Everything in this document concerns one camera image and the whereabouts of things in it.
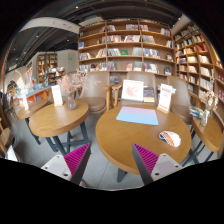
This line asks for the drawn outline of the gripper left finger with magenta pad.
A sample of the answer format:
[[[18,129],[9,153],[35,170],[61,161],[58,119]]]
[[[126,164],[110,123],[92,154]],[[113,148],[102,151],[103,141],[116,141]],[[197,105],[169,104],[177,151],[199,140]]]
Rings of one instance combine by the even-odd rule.
[[[85,144],[65,156],[55,155],[42,169],[77,185],[84,185],[82,177],[90,154],[90,144]]]

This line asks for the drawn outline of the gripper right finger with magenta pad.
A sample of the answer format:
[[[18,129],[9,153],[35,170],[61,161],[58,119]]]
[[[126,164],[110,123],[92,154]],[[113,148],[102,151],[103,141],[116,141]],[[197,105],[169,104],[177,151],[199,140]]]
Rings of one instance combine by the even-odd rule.
[[[168,154],[156,154],[138,144],[132,145],[132,154],[145,185],[182,169]]]

